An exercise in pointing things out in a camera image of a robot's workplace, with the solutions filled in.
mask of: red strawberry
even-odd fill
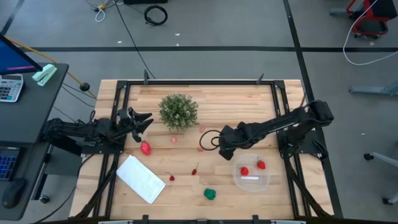
[[[257,167],[260,169],[266,169],[266,163],[264,161],[258,161]]]
[[[148,156],[150,154],[150,145],[148,142],[143,141],[141,143],[141,151],[142,151],[142,153],[144,153],[144,155]]]
[[[197,170],[198,166],[199,166],[199,162],[197,164],[197,167],[194,168],[194,170],[192,171],[192,175],[195,175],[198,172],[198,170]]]
[[[249,174],[249,169],[247,167],[242,167],[241,168],[241,175],[248,175]]]
[[[171,173],[169,173],[169,172],[166,172],[166,174],[170,174],[170,178],[169,178],[169,180],[171,180],[171,181],[174,181],[174,180],[175,180],[175,178],[174,178],[173,174],[171,174]]]

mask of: gray floor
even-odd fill
[[[17,0],[0,1],[0,27]],[[100,0],[91,0],[98,4]],[[330,17],[330,7],[344,7],[347,0],[290,0],[302,47],[341,47],[351,26],[345,17]],[[143,11],[147,6],[134,6]],[[164,7],[164,26],[145,25],[143,17],[120,6],[138,46],[267,46],[293,47],[283,2],[280,0],[170,0]],[[7,36],[31,47],[131,47],[128,33],[115,7],[97,23],[84,0],[26,0]],[[348,47],[398,47],[398,19],[390,33],[379,40],[349,39]],[[29,55],[36,61],[43,58]],[[136,52],[48,52],[70,71],[91,84],[96,93],[104,78],[141,78],[144,66]],[[355,62],[366,62],[384,53],[354,53]],[[264,78],[300,79],[295,52],[143,52],[157,78]],[[304,53],[316,98],[330,105],[335,121],[324,128],[332,169],[346,218],[398,221],[398,205],[387,207],[382,196],[398,191],[398,170],[379,161],[366,162],[365,152],[396,156],[397,99],[350,95],[350,85],[387,85],[397,78],[397,57],[365,67],[349,64],[342,53]],[[65,83],[76,83],[67,77]],[[95,102],[82,96],[90,104]],[[86,121],[91,108],[61,90],[55,103],[73,119]],[[51,117],[64,117],[53,111]],[[71,161],[78,166],[79,159]],[[51,202],[31,202],[23,219],[33,222],[62,203],[76,184],[76,177],[51,177],[44,192]],[[71,201],[49,220],[65,219]]]

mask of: wooden tabletop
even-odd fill
[[[303,90],[300,80],[284,80],[290,108],[300,105]],[[102,80],[96,102],[96,118],[109,118],[117,80]],[[116,178],[111,219],[141,219],[149,215],[153,219],[260,219],[293,218],[289,188],[283,160],[279,156],[275,134],[249,150],[238,149],[233,159],[246,153],[254,153],[266,159],[271,181],[267,190],[248,193],[235,185],[232,175],[232,161],[226,161],[216,151],[197,150],[202,133],[194,126],[185,132],[171,133],[159,120],[160,99],[174,93],[191,95],[198,103],[198,122],[206,130],[221,131],[228,124],[235,128],[240,121],[245,123],[264,122],[275,118],[271,88],[268,85],[141,85],[132,86],[128,106],[138,113],[153,113],[154,122],[142,138],[149,142],[152,154],[145,156],[129,135],[126,147],[120,156],[119,166],[129,155],[136,156],[165,183],[165,189],[150,205],[131,190],[122,180]],[[177,142],[171,143],[171,137]],[[211,135],[205,138],[205,146]],[[73,198],[70,215],[76,215],[89,201],[98,185],[102,155],[93,156],[81,169]],[[331,207],[328,188],[321,162],[310,155],[300,155],[305,183],[317,202],[330,214]],[[198,172],[191,171],[199,162]],[[170,172],[175,181],[169,181]],[[216,190],[216,198],[208,200],[203,196],[206,189]],[[299,191],[300,214],[303,206]],[[104,210],[107,191],[101,201]]]

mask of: green plant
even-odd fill
[[[198,119],[198,104],[191,96],[173,94],[162,98],[159,103],[160,120],[169,131],[183,131],[196,124]]]

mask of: green toy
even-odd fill
[[[213,200],[216,197],[216,191],[213,189],[206,189],[204,195],[208,200]]]

